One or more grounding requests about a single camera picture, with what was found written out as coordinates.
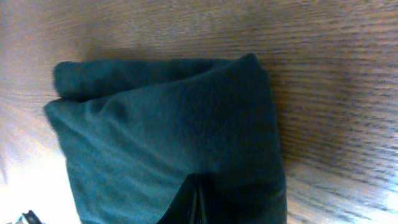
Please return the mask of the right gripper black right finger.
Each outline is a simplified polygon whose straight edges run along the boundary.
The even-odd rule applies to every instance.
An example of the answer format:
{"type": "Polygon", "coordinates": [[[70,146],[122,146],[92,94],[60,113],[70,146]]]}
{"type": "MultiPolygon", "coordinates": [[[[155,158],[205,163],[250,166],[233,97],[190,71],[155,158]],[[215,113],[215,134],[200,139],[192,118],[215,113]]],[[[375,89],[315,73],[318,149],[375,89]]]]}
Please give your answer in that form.
{"type": "Polygon", "coordinates": [[[207,223],[236,223],[236,202],[233,191],[223,182],[219,175],[199,174],[201,211],[207,223]]]}

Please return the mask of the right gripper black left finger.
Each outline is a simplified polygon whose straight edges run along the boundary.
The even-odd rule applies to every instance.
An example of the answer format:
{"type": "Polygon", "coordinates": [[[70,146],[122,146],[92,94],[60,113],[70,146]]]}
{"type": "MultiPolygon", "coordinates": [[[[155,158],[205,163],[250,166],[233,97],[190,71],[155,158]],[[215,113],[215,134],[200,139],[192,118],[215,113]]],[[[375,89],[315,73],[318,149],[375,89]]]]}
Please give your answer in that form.
{"type": "Polygon", "coordinates": [[[157,224],[194,224],[197,222],[198,181],[188,175],[180,186],[169,208],[157,224]]]}

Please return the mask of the black Nike t-shirt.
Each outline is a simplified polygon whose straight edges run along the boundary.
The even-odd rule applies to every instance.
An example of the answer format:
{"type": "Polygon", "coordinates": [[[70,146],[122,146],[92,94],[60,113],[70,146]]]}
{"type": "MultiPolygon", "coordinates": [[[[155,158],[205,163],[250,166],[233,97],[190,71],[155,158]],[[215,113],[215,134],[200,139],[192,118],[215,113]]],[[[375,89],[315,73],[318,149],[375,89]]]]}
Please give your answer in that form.
{"type": "MultiPolygon", "coordinates": [[[[236,60],[96,60],[53,70],[45,114],[82,223],[157,223],[188,175],[233,191],[236,223],[285,223],[286,181],[269,77],[236,60]]],[[[200,190],[196,223],[207,223],[200,190]]]]}

